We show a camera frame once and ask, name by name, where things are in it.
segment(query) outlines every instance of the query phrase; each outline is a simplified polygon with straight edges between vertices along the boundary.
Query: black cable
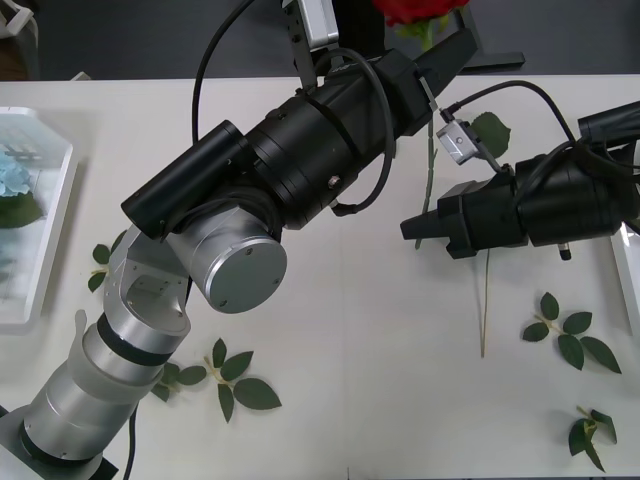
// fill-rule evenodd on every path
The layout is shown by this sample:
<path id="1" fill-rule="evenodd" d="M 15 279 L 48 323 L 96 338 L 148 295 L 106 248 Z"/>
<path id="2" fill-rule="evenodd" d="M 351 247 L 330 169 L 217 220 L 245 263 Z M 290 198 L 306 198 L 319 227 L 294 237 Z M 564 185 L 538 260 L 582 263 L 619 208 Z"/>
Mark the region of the black cable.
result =
<path id="1" fill-rule="evenodd" d="M 229 186 L 216 190 L 215 198 L 186 212 L 168 231 L 181 233 L 202 215 L 236 205 L 265 222 L 269 234 L 280 241 L 283 225 L 278 207 L 268 193 L 247 186 Z"/>
<path id="2" fill-rule="evenodd" d="M 198 114 L 200 110 L 200 93 L 202 91 L 202 82 L 204 81 L 204 74 L 207 70 L 207 66 L 209 65 L 209 60 L 211 60 L 211 55 L 213 55 L 213 51 L 218 46 L 220 39 L 227 32 L 229 27 L 233 25 L 233 22 L 244 12 L 247 7 L 249 7 L 254 0 L 243 0 L 243 2 L 238 5 L 233 12 L 229 14 L 229 16 L 222 22 L 222 25 L 218 27 L 218 30 L 211 38 L 207 49 L 202 56 L 202 60 L 200 60 L 200 65 L 198 66 L 198 72 L 196 73 L 196 81 L 193 86 L 193 99 L 191 101 L 191 138 L 193 139 L 193 143 L 196 143 L 199 140 L 198 133 Z"/>
<path id="3" fill-rule="evenodd" d="M 122 480 L 129 480 L 131 470 L 133 469 L 133 459 L 136 456 L 136 415 L 138 414 L 138 405 L 129 417 L 129 458 L 127 459 L 127 468 L 124 471 Z"/>
<path id="4" fill-rule="evenodd" d="M 369 196 L 364 199 L 361 203 L 357 205 L 344 205 L 342 203 L 338 203 L 336 206 L 332 207 L 333 213 L 335 213 L 338 217 L 343 217 L 345 215 L 353 215 L 354 213 L 361 212 L 365 208 L 369 207 L 376 199 L 380 196 L 380 193 L 384 189 L 384 186 L 389 179 L 389 173 L 391 172 L 391 163 L 393 158 L 396 155 L 396 140 L 393 132 L 393 116 L 391 114 L 391 105 L 389 105 L 389 100 L 387 99 L 387 94 L 384 91 L 384 87 L 378 74 L 375 72 L 373 67 L 369 64 L 369 62 L 359 53 L 350 50 L 348 48 L 336 48 L 334 50 L 330 50 L 325 53 L 318 63 L 316 64 L 316 70 L 322 68 L 322 66 L 329 62 L 334 57 L 347 57 L 357 63 L 362 72 L 371 82 L 373 89 L 378 96 L 378 100 L 380 101 L 380 108 L 382 109 L 382 116 L 384 119 L 384 132 L 385 132 L 385 147 L 384 147 L 384 160 L 382 163 L 382 171 L 380 172 L 380 178 L 378 178 L 378 182 L 376 183 L 373 191 Z"/>
<path id="5" fill-rule="evenodd" d="M 538 187 L 538 185 L 540 185 L 540 182 L 549 174 L 554 166 L 553 164 L 560 157 L 560 154 L 572 145 L 573 142 L 564 142 L 558 145 L 550 153 L 548 153 L 540 161 L 540 163 L 538 163 L 538 165 L 536 165 L 536 168 L 534 168 L 533 172 L 529 174 L 522 186 L 518 188 L 517 193 L 511 200 L 511 204 L 509 205 L 509 209 L 507 210 L 507 215 L 512 215 L 513 213 L 515 213 L 518 205 L 520 205 L 520 202 L 522 202 L 522 200 L 524 200 L 531 192 L 533 192 Z"/>
<path id="6" fill-rule="evenodd" d="M 476 92 L 473 95 L 470 95 L 467 98 L 465 98 L 463 100 L 460 100 L 459 102 L 456 102 L 453 105 L 451 105 L 449 108 L 446 108 L 445 110 L 443 110 L 442 117 L 443 117 L 443 119 L 445 121 L 447 121 L 447 115 L 453 115 L 455 112 L 460 110 L 465 105 L 468 105 L 469 103 L 474 102 L 474 101 L 478 100 L 479 98 L 484 97 L 485 95 L 488 95 L 490 93 L 497 92 L 498 90 L 502 90 L 502 89 L 509 88 L 509 87 L 524 87 L 524 88 L 528 88 L 529 90 L 532 90 L 535 93 L 537 93 L 538 95 L 540 95 L 542 97 L 542 99 L 545 102 L 547 102 L 547 105 L 549 105 L 549 107 L 551 108 L 551 111 L 553 112 L 554 116 L 556 117 L 556 119 L 560 123 L 560 126 L 562 127 L 562 130 L 564 130 L 564 133 L 567 136 L 567 138 L 569 139 L 569 141 L 575 143 L 576 138 L 573 136 L 573 133 L 571 133 L 571 129 L 569 129 L 569 125 L 567 125 L 567 121 L 562 116 L 562 113 L 560 112 L 560 109 L 555 104 L 553 99 L 542 88 L 540 88 L 539 86 L 537 86 L 537 85 L 535 85 L 535 84 L 533 84 L 531 82 L 527 82 L 525 80 L 509 80 L 507 82 L 499 83 L 499 84 L 494 85 L 492 87 L 485 88 L 484 90 L 480 90 L 479 92 Z"/>

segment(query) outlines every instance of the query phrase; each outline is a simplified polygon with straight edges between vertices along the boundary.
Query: metal bracket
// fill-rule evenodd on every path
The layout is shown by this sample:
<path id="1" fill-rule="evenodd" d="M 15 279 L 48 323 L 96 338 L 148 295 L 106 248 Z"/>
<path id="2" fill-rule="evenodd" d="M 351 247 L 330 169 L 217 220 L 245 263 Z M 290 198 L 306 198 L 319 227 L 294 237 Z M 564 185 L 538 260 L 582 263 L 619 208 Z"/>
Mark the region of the metal bracket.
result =
<path id="1" fill-rule="evenodd" d="M 512 70 L 524 65 L 525 58 L 522 52 L 486 53 L 484 51 L 484 48 L 482 47 L 482 40 L 478 34 L 478 28 L 469 5 L 464 8 L 456 9 L 454 16 L 459 28 L 467 28 L 471 30 L 473 38 L 476 41 L 476 45 L 478 46 L 477 53 L 464 67 L 463 73 Z"/>
<path id="2" fill-rule="evenodd" d="M 338 42 L 331 0 L 285 0 L 282 8 L 302 88 L 315 88 L 318 80 L 311 52 Z"/>
<path id="3" fill-rule="evenodd" d="M 427 98 L 429 99 L 429 108 L 431 109 L 431 113 L 436 113 L 436 110 L 438 110 L 438 102 L 436 102 L 436 97 L 433 95 L 433 92 L 429 88 L 429 84 L 424 77 L 420 77 L 420 85 L 422 85 L 422 88 L 426 92 Z"/>

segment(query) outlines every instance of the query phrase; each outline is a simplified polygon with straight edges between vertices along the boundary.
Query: black cylinder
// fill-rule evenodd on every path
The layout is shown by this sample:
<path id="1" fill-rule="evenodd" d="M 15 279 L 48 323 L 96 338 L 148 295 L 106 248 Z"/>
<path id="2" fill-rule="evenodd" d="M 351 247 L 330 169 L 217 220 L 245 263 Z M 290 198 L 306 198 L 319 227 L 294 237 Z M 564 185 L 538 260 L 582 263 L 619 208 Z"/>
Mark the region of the black cylinder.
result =
<path id="1" fill-rule="evenodd" d="M 302 96 L 269 113 L 247 140 L 258 156 L 254 175 L 280 202 L 289 229 L 304 227 L 357 178 L 339 127 Z"/>
<path id="2" fill-rule="evenodd" d="M 596 113 L 578 120 L 580 134 L 597 147 L 606 142 L 607 148 L 624 145 L 638 138 L 640 131 L 640 102 Z"/>
<path id="3" fill-rule="evenodd" d="M 537 247 L 612 235 L 620 228 L 622 216 L 613 190 L 635 187 L 594 180 L 571 159 L 573 154 L 564 153 L 542 186 L 520 203 L 520 219 Z M 516 165 L 518 189 L 541 158 Z"/>
<path id="4" fill-rule="evenodd" d="M 122 203 L 147 237 L 158 239 L 220 185 L 232 159 L 254 155 L 238 129 L 225 120 Z"/>

